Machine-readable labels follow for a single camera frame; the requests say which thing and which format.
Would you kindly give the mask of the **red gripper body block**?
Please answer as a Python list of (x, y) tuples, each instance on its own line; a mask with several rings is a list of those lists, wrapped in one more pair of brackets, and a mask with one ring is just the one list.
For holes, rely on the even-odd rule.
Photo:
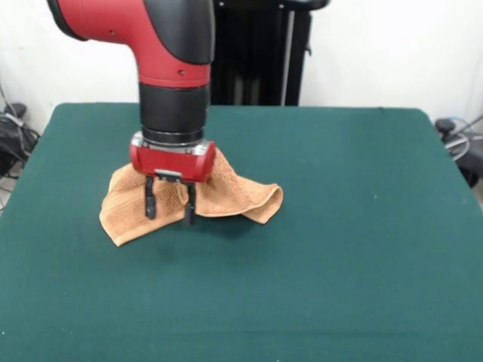
[(130, 144), (133, 168), (145, 176), (180, 179), (188, 183), (204, 182), (211, 174), (216, 158), (215, 142), (195, 147), (160, 149)]

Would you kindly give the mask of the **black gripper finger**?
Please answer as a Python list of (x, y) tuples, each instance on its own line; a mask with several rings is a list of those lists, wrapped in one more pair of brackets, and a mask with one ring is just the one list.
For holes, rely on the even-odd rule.
[(192, 225), (195, 221), (196, 209), (196, 188), (195, 183), (179, 179), (177, 188), (180, 201), (183, 205), (184, 220), (187, 225)]
[(154, 178), (146, 177), (145, 182), (145, 215), (148, 219), (155, 219), (156, 217), (156, 197), (153, 193)]

